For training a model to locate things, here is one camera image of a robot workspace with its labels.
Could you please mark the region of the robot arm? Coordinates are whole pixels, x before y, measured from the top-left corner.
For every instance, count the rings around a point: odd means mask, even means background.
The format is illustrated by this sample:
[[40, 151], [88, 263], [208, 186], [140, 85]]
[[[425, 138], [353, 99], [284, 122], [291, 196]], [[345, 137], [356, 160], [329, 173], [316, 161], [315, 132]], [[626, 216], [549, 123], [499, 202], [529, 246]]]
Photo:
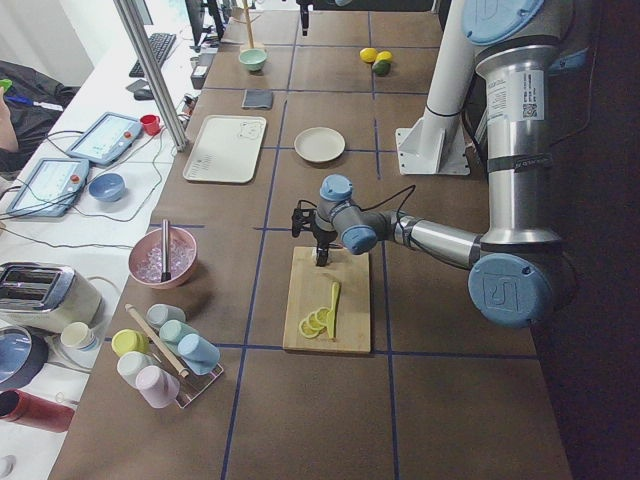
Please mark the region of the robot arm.
[[423, 116], [397, 131], [403, 174], [449, 173], [461, 164], [459, 116], [474, 76], [486, 84], [488, 231], [473, 234], [402, 210], [368, 211], [351, 181], [326, 177], [309, 214], [292, 218], [310, 230], [324, 265], [331, 242], [355, 255], [391, 240], [468, 271], [468, 290], [490, 321], [528, 327], [571, 298], [574, 281], [563, 242], [547, 220], [550, 75], [583, 62], [588, 1], [455, 1], [451, 4]]
[[329, 9], [329, 10], [348, 10], [354, 9], [352, 0], [296, 0], [296, 5], [299, 9], [301, 34], [306, 37], [309, 33], [310, 27], [310, 12], [316, 9]]

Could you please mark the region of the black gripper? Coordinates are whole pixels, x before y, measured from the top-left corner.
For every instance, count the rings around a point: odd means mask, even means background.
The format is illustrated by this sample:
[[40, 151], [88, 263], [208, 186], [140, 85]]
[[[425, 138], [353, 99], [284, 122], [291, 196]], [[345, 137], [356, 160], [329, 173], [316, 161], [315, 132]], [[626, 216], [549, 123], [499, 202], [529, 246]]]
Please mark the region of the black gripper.
[[317, 231], [313, 233], [316, 239], [316, 265], [318, 267], [325, 267], [329, 262], [329, 248], [330, 244], [337, 238], [335, 231]]
[[310, 6], [309, 3], [299, 4], [302, 36], [308, 35], [308, 24], [309, 24], [309, 18], [310, 18], [309, 6]]

